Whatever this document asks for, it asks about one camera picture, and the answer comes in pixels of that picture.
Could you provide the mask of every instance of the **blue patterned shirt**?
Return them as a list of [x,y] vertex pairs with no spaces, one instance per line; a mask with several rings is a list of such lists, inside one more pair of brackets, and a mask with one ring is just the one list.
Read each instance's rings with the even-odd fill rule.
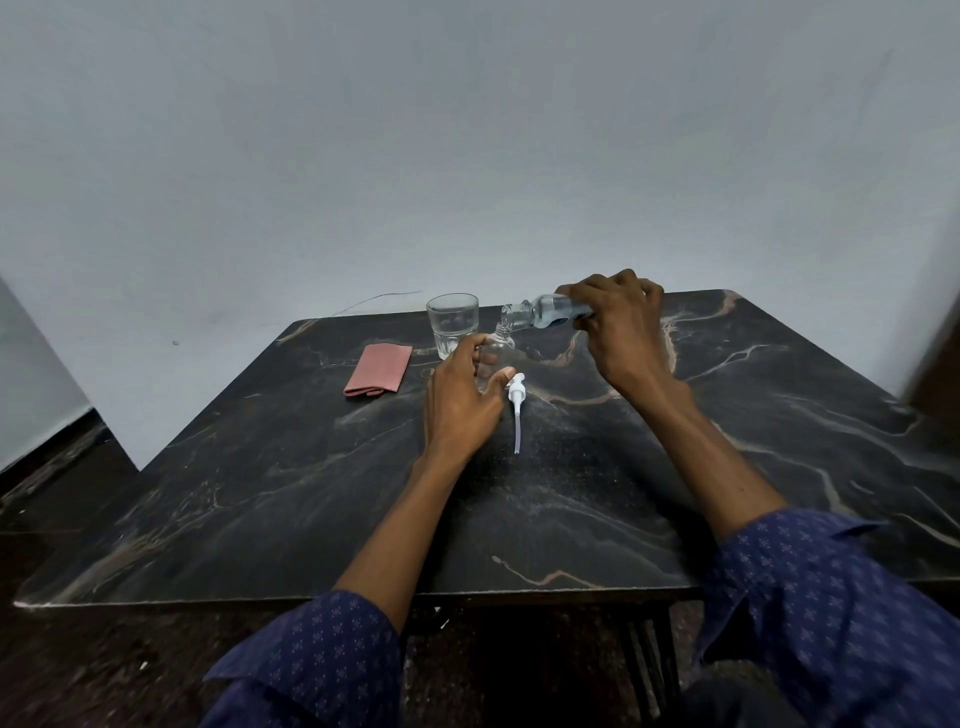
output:
[[[960,621],[857,547],[874,525],[789,509],[731,537],[704,584],[698,658],[767,666],[811,725],[960,725]],[[383,613],[331,592],[213,667],[233,682],[202,728],[397,726],[401,674]]]

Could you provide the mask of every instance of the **pump nozzle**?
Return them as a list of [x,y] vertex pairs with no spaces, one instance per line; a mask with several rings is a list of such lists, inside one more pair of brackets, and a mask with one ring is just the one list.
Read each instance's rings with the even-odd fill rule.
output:
[[520,454],[520,403],[527,399],[527,388],[523,386],[523,372],[515,374],[514,378],[507,382],[507,397],[514,404],[514,427],[516,437],[514,438],[514,455]]

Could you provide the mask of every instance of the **empty glass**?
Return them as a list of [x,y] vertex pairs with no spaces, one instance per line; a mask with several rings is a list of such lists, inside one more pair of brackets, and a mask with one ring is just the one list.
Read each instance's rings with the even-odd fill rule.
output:
[[480,328],[480,302],[469,293],[446,293],[426,305],[437,354],[446,359],[459,341]]

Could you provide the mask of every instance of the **folded cloth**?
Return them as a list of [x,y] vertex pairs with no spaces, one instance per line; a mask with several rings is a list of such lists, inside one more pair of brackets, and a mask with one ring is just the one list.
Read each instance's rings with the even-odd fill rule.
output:
[[407,371],[407,362],[413,350],[413,347],[401,347],[398,344],[368,344],[360,354],[360,361],[347,382],[344,394],[348,397],[376,397],[384,392],[395,392],[403,373]]

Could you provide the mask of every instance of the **marble table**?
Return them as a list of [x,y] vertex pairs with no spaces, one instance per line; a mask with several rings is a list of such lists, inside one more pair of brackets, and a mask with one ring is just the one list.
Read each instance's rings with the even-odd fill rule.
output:
[[[481,312],[492,329],[498,308]],[[928,589],[960,577],[960,457],[936,427],[733,292],[669,294],[671,366],[791,503],[881,519],[864,540]],[[397,394],[347,399],[372,342]],[[639,416],[570,327],[523,331],[523,449],[504,418],[464,472],[419,593],[695,595],[711,540]],[[424,313],[292,324],[16,597],[21,607],[297,600],[330,587],[403,487],[437,365]]]

